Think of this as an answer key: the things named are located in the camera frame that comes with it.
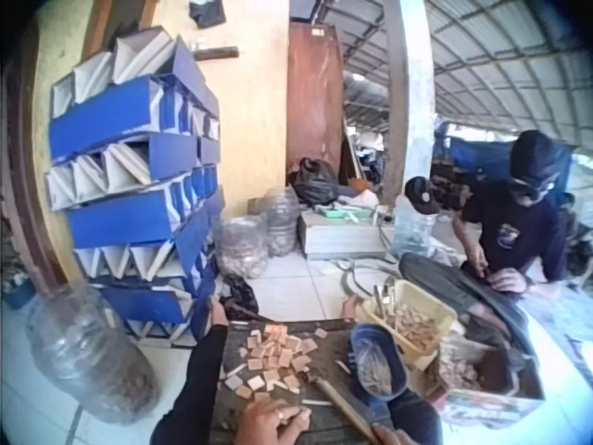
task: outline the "wooden wall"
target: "wooden wall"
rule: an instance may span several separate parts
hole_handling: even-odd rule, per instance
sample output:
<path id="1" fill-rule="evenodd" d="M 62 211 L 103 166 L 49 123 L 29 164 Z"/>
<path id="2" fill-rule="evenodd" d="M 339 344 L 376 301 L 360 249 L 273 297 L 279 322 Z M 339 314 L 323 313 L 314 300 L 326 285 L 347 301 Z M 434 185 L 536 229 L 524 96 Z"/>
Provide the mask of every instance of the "wooden wall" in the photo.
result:
<path id="1" fill-rule="evenodd" d="M 309 157 L 326 160 L 337 175 L 344 86 L 335 28 L 291 23 L 289 35 L 286 169 Z"/>
<path id="2" fill-rule="evenodd" d="M 92 0 L 51 0 L 37 13 L 39 53 L 32 99 L 32 150 L 35 180 L 49 240 L 69 281 L 82 279 L 72 253 L 72 240 L 62 212 L 47 205 L 44 174 L 49 170 L 49 97 L 52 83 L 80 62 Z"/>
<path id="3" fill-rule="evenodd" d="M 247 200 L 284 184 L 288 0 L 225 0 L 227 22 L 199 30 L 187 0 L 160 0 L 153 25 L 208 48 L 236 45 L 239 58 L 200 62 L 221 108 L 225 215 L 246 212 Z"/>

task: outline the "corrugated metal roof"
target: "corrugated metal roof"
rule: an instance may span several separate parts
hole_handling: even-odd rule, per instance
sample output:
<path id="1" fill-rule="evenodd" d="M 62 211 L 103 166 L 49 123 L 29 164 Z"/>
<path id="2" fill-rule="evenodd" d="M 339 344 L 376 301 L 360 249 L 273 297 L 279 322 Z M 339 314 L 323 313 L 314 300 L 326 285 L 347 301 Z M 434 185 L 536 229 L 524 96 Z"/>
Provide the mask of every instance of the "corrugated metal roof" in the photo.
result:
<path id="1" fill-rule="evenodd" d="M 346 98 L 357 103 L 347 106 L 347 117 L 385 124 L 388 113 L 377 108 L 388 106 L 389 77 L 385 29 L 375 25 L 382 17 L 380 0 L 323 1 L 329 9 L 322 21 L 334 24 L 351 55 L 345 70 L 370 81 L 347 75 Z M 533 9 L 527 0 L 425 4 L 435 105 L 445 119 L 497 130 L 539 128 L 593 149 L 593 60 L 549 5 Z M 360 48 L 352 48 L 366 34 L 370 37 Z"/>

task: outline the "black plastic bag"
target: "black plastic bag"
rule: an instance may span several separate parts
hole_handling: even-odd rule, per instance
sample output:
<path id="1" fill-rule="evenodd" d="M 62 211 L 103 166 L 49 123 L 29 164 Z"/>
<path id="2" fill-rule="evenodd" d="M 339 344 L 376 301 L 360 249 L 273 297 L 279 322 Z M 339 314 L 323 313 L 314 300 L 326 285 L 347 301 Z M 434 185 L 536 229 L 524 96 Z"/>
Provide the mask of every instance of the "black plastic bag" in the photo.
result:
<path id="1" fill-rule="evenodd" d="M 220 25 L 226 21 L 222 0 L 190 1 L 189 17 L 200 29 Z"/>
<path id="2" fill-rule="evenodd" d="M 290 180 L 298 199 L 309 206 L 326 206 L 339 196 L 332 166 L 320 159 L 301 159 L 298 172 Z"/>
<path id="3" fill-rule="evenodd" d="M 256 295 L 250 285 L 242 276 L 235 273 L 228 273 L 224 275 L 224 284 L 231 289 L 230 297 L 221 297 L 221 304 L 224 306 L 226 312 L 226 318 L 229 320 L 243 320 L 249 321 L 252 318 L 240 311 L 237 311 L 230 306 L 235 303 L 248 311 L 258 313 L 259 305 L 256 300 Z"/>

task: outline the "sleeve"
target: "sleeve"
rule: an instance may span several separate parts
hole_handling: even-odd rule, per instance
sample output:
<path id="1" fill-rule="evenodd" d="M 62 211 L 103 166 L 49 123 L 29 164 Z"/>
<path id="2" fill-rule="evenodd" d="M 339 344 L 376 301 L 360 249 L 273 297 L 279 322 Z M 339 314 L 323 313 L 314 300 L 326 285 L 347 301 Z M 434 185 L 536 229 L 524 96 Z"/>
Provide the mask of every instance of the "sleeve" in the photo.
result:
<path id="1" fill-rule="evenodd" d="M 541 252 L 544 276 L 550 282 L 561 281 L 566 273 L 566 230 L 556 221 L 549 232 L 549 241 Z"/>
<path id="2" fill-rule="evenodd" d="M 465 202 L 463 209 L 461 209 L 461 218 L 467 223 L 481 223 L 482 222 L 482 208 L 483 198 L 482 193 L 476 191 L 470 198 Z"/>

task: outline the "stacked boxes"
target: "stacked boxes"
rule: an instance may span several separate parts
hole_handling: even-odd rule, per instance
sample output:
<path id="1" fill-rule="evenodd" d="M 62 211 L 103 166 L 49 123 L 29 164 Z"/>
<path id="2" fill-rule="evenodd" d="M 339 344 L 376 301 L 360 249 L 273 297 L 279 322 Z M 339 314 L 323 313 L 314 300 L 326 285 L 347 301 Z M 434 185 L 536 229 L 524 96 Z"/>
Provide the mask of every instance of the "stacked boxes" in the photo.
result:
<path id="1" fill-rule="evenodd" d="M 51 109 L 49 204 L 87 279 L 137 337 L 200 337 L 224 195 L 218 101 L 187 46 L 160 27 L 120 37 L 54 85 Z"/>

